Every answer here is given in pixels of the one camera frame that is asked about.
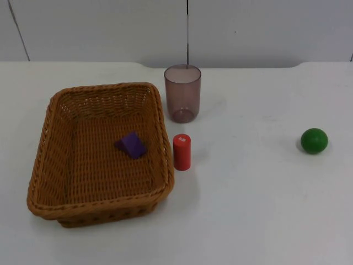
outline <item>white table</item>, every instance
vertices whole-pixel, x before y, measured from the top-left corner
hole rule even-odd
[[[26,207],[50,97],[66,87],[147,81],[164,99],[163,69],[135,63],[0,63],[1,264],[353,263],[353,63],[204,69],[201,110],[166,121],[192,139],[192,168],[154,213],[64,229]],[[322,128],[329,146],[301,152]]]

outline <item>red cylindrical block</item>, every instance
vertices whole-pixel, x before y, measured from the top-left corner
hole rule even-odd
[[[184,171],[191,166],[191,139],[187,134],[177,134],[173,138],[174,167]]]

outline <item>clear plastic cup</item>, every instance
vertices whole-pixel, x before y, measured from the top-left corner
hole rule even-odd
[[[164,72],[168,113],[176,123],[189,123],[200,110],[201,71],[192,65],[174,65]]]

